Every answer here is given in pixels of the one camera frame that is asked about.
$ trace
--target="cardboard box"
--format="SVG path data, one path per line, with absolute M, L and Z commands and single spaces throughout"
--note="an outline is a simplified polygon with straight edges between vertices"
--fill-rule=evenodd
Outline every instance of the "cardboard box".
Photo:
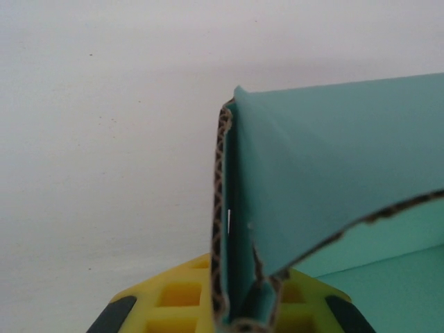
M 444 74 L 238 87 L 216 147 L 216 331 L 269 332 L 296 265 L 377 332 L 443 332 L 443 170 Z

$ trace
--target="torn cardboard edge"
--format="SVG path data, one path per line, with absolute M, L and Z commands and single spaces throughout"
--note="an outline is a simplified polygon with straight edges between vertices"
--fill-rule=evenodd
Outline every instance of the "torn cardboard edge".
M 235 106 L 234 99 L 227 102 L 219 115 L 219 127 L 218 127 L 218 137 L 216 143 L 216 162 L 214 170 L 214 216 L 213 216 L 213 238 L 212 238 L 212 266 L 211 266 L 211 276 L 212 276 L 212 306 L 213 315 L 216 323 L 217 329 L 221 332 L 270 332 L 271 327 L 274 324 L 274 318 L 278 310 L 278 295 L 280 293 L 281 282 L 286 277 L 287 269 L 294 264 L 300 263 L 301 261 L 307 259 L 310 255 L 318 252 L 324 247 L 333 244 L 340 240 L 343 235 L 361 224 L 372 224 L 380 219 L 388 219 L 396 214 L 404 212 L 412 207 L 419 206 L 424 203 L 429 203 L 433 200 L 444 198 L 444 189 L 437 189 L 435 191 L 430 191 L 426 194 L 421 194 L 414 198 L 408 198 L 406 200 L 401 200 L 399 203 L 390 204 L 382 209 L 379 209 L 373 213 L 370 213 L 356 221 L 351 222 L 346 227 L 338 230 L 332 236 L 324 239 L 319 244 L 316 244 L 311 250 L 297 256 L 293 261 L 289 262 L 284 269 L 278 271 L 276 274 L 271 276 L 264 276 L 262 270 L 260 269 L 260 254 L 255 251 L 252 246 L 252 260 L 255 263 L 255 281 L 260 285 L 264 280 L 273 281 L 273 287 L 275 288 L 276 297 L 274 302 L 273 310 L 270 313 L 269 321 L 267 323 L 261 323 L 259 321 L 252 320 L 251 318 L 229 318 L 230 312 L 230 298 L 228 297 L 228 290 L 226 285 L 223 286 L 222 266 L 228 265 L 227 262 L 223 263 L 223 252 L 224 252 L 224 237 L 227 237 L 228 230 L 225 230 L 228 225 L 227 217 L 227 194 L 226 185 L 224 178 L 226 173 L 225 165 L 225 155 L 227 148 L 227 134 L 229 133 L 233 121 L 233 115 L 230 111 L 230 107 Z

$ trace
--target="corrugated cardboard edge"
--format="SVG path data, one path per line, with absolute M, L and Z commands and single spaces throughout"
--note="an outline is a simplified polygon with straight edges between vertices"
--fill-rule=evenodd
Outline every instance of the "corrugated cardboard edge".
M 271 314 L 270 321 L 268 325 L 262 325 L 257 321 L 253 321 L 248 318 L 238 318 L 233 321 L 231 325 L 225 325 L 222 323 L 221 319 L 229 311 L 229 300 L 228 295 L 225 295 L 222 290 L 221 285 L 221 233 L 222 233 L 222 216 L 223 207 L 226 207 L 223 202 L 223 180 L 224 180 L 224 170 L 223 170 L 223 159 L 225 153 L 225 136 L 231 128 L 233 118 L 232 113 L 228 109 L 228 105 L 235 103 L 234 99 L 231 99 L 225 103 L 219 113 L 219 125 L 217 128 L 217 141 L 216 141 L 216 159 L 214 163 L 214 206 L 213 206 L 213 221 L 212 221 L 212 248 L 211 248 L 211 282 L 212 282 L 212 312 L 213 318 L 217 329 L 222 329 L 224 332 L 249 332 L 249 333 L 266 333 L 272 332 L 272 327 L 274 326 L 275 317 L 278 312 L 278 300 L 280 297 L 276 298 L 276 303 L 274 304 L 273 311 Z M 388 219 L 400 212 L 403 212 L 412 207 L 421 205 L 423 203 L 428 203 L 433 200 L 444 198 L 444 189 L 438 189 L 436 191 L 431 191 L 427 194 L 422 194 L 416 196 L 415 198 L 409 198 L 402 200 L 394 205 L 389 205 L 382 208 L 376 212 L 373 212 L 367 216 L 364 216 L 356 221 L 353 221 L 343 229 L 339 230 L 332 236 L 324 239 L 322 242 L 314 246 L 311 250 L 303 253 L 302 255 L 296 257 L 292 262 L 289 262 L 286 267 L 284 267 L 280 272 L 273 276 L 263 277 L 268 280 L 275 289 L 276 294 L 279 296 L 282 289 L 282 280 L 286 278 L 288 273 L 288 268 L 306 259 L 308 256 L 319 251 L 321 248 L 328 246 L 335 241 L 338 241 L 349 229 L 355 227 L 360 223 L 372 224 L 380 219 Z

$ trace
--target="yellow grid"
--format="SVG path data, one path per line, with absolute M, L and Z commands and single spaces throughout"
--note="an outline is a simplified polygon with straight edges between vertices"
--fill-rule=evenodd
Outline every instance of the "yellow grid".
M 137 302 L 119 333 L 214 333 L 210 303 L 210 256 L 202 255 L 117 294 Z M 342 333 L 325 297 L 350 298 L 291 270 L 284 283 L 276 333 Z

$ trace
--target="teal cardboard panel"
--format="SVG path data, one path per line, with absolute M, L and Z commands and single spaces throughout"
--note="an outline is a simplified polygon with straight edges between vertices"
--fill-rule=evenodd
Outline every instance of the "teal cardboard panel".
M 265 275 L 368 214 L 444 189 L 444 74 L 234 95 L 237 222 Z M 427 247 L 392 236 L 389 252 Z
M 346 291 L 376 332 L 444 331 L 444 246 L 320 277 Z
M 237 105 L 227 105 L 235 117 Z M 225 136 L 227 153 L 224 157 L 223 224 L 221 241 L 225 250 L 221 252 L 221 288 L 228 295 L 229 312 L 223 323 L 229 324 L 236 318 L 251 318 L 266 325 L 270 319 L 276 294 L 269 282 L 254 287 L 255 260 L 250 227 L 245 220 L 244 202 L 239 197 L 239 172 L 237 168 L 237 123 L 234 121 Z

